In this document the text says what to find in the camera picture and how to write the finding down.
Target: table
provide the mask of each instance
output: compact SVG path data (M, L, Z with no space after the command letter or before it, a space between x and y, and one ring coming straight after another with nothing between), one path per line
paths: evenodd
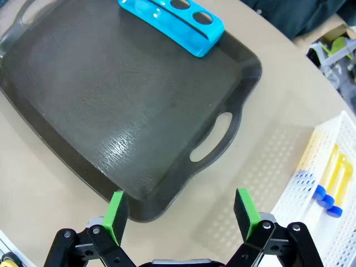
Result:
M11 0L0 10L0 34L23 1ZM128 221L122 247L136 265L159 258L226 262L241 243L233 213L235 189L248 187L257 208L269 212L313 127L341 110L356 121L318 69L253 10L237 0L197 3L258 56L263 74L226 153L193 177L162 217L147 224ZM218 118L193 159L217 144L229 119L228 114ZM1 93L0 140L0 229L42 266L59 229L83 230L89 219L105 213L107 203L48 149Z

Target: perforated basket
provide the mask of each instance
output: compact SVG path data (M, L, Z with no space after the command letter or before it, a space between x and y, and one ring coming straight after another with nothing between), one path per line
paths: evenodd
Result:
M356 167L356 126L345 111L314 129L300 162L271 213L282 226L293 221L304 222L324 266L346 267L352 265L356 255L355 172L340 218L327 215L325 209L312 199L335 144ZM275 257L265 257L261 263L262 266L278 264Z

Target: screw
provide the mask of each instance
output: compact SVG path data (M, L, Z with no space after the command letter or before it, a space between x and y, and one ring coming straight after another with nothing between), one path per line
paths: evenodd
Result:
M95 228L93 229L93 233L94 233L94 234L97 234L97 233L99 233L99 232L100 232L99 227L95 227Z
M294 231L300 231L300 226L298 224L293 224L292 229Z
M69 238L71 236L71 232L70 231L65 231L64 236L65 236L65 238Z
M271 228L271 224L269 223L269 222L264 222L263 224L262 224L262 227L264 228L264 229L270 229Z

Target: person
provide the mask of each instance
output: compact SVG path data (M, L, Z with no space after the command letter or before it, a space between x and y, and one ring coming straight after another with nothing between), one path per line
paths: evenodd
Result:
M289 39L310 32L338 13L350 26L356 22L356 0L241 0Z

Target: green object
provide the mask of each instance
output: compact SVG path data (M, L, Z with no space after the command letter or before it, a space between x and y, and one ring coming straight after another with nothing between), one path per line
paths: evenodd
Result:
M114 239L117 245L120 246L120 240L116 238L114 231L114 223L117 219L117 214L120 209L120 204L123 200L123 191L115 192L111 198L109 203L109 207L107 208L106 214L102 221L102 226L109 232L110 236Z
M248 229L246 236L247 239L251 235L254 227L261 221L261 217L256 209L249 191L246 188L238 189L238 195L247 215L248 224L244 226L246 229Z
M328 57L330 57L333 54L335 54L336 52L340 51L342 48L344 48L347 44L346 44L346 38L343 36L340 36L333 41L331 50L328 50L328 48L321 42L319 42L319 45L328 54ZM352 56L350 54L348 54L346 56L350 60L352 60Z

